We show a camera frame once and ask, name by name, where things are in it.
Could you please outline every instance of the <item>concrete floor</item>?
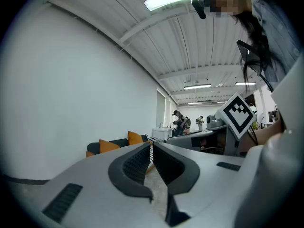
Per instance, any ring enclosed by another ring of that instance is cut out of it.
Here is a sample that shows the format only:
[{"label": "concrete floor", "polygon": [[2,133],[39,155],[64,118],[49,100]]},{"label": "concrete floor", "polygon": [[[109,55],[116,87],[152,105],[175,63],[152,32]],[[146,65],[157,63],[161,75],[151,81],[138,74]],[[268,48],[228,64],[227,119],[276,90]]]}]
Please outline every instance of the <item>concrete floor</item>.
[{"label": "concrete floor", "polygon": [[[19,200],[32,204],[35,193],[43,187],[43,185],[27,185],[8,181],[8,188]],[[165,219],[167,209],[167,186],[160,177],[158,171],[154,167],[146,174],[144,185],[152,190],[153,200],[151,204],[155,211]]]}]

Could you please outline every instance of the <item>person in black clothing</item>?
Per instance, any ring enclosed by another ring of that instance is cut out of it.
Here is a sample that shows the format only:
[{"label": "person in black clothing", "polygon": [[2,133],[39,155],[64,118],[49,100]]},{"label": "person in black clothing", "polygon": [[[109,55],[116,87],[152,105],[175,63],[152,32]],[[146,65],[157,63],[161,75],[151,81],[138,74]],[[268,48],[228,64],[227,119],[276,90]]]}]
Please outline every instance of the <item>person in black clothing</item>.
[{"label": "person in black clothing", "polygon": [[175,131],[175,136],[182,135],[183,131],[185,130],[185,123],[187,118],[184,117],[179,111],[174,111],[172,116],[177,116],[179,119],[177,120],[177,129]]}]

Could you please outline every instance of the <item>desk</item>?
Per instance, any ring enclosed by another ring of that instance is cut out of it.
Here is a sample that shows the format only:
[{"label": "desk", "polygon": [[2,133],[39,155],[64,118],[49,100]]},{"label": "desk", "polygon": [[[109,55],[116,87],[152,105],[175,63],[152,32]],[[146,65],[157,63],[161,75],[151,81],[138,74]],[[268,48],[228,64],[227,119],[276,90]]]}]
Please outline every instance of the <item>desk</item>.
[{"label": "desk", "polygon": [[153,128],[153,137],[167,140],[172,137],[172,128]]}]

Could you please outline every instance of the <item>ceiling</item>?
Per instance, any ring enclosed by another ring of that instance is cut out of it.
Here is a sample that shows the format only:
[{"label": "ceiling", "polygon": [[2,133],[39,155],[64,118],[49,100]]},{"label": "ceiling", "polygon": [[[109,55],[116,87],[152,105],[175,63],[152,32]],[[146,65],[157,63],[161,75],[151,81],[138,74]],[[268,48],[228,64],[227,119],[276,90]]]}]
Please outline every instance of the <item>ceiling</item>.
[{"label": "ceiling", "polygon": [[[112,39],[120,50],[136,59],[171,95],[178,105],[197,101],[225,101],[235,92],[246,97],[240,53],[236,42],[248,36],[231,17],[207,14],[202,20],[190,1],[177,2],[154,11],[146,0],[48,0],[86,20]],[[184,90],[185,86],[211,84],[210,88]]]}]

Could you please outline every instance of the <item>person with long dark hair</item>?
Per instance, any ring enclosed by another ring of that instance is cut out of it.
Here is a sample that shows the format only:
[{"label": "person with long dark hair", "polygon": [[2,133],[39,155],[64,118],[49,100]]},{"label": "person with long dark hair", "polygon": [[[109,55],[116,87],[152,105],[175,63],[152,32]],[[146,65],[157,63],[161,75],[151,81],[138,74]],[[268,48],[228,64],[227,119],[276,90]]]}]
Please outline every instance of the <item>person with long dark hair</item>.
[{"label": "person with long dark hair", "polygon": [[[274,0],[204,0],[204,5],[210,7],[210,12],[230,14],[247,31],[260,60],[245,62],[245,81],[248,81],[248,66],[259,65],[270,87],[275,89],[294,65],[303,47],[282,8]],[[283,130],[282,125],[279,118],[272,126],[256,130],[257,143],[245,134],[240,151],[246,152],[256,144],[265,144],[271,136]]]}]

